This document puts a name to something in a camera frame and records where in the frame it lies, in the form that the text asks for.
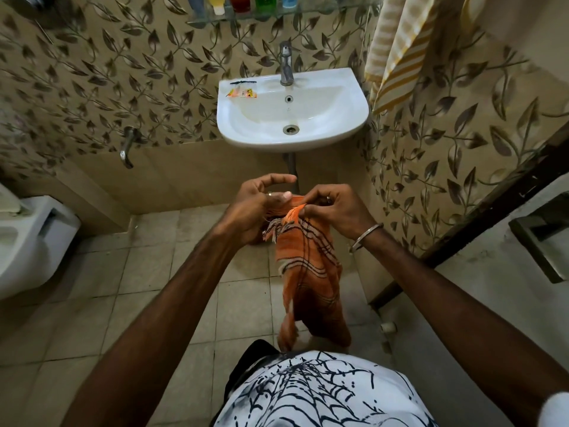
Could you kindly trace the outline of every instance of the sink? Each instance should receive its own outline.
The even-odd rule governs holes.
[[[369,107],[352,69],[306,71],[281,85],[280,75],[243,80],[257,98],[227,97],[241,79],[220,81],[217,126],[238,147],[294,152],[340,141],[367,120]]]

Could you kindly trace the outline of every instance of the spider web print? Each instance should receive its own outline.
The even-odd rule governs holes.
[[[350,355],[283,355],[229,398],[216,425],[437,427],[402,374]]]

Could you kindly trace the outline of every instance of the toilet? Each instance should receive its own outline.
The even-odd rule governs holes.
[[[0,299],[49,280],[79,226],[51,196],[18,199],[0,184]]]

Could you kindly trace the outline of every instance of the sink drain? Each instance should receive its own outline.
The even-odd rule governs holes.
[[[294,124],[289,124],[288,126],[283,127],[283,132],[285,135],[296,135],[300,128]]]

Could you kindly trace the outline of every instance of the floor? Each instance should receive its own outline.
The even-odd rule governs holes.
[[[224,205],[137,217],[131,234],[84,240],[47,284],[0,302],[0,426],[57,426],[75,391],[139,311],[165,286]],[[349,353],[390,366],[378,316],[367,306],[348,245],[334,234],[344,266]],[[270,243],[247,246],[213,293],[150,425],[206,426],[223,401],[246,347],[276,346],[285,315]],[[310,334],[297,323],[297,348]]]

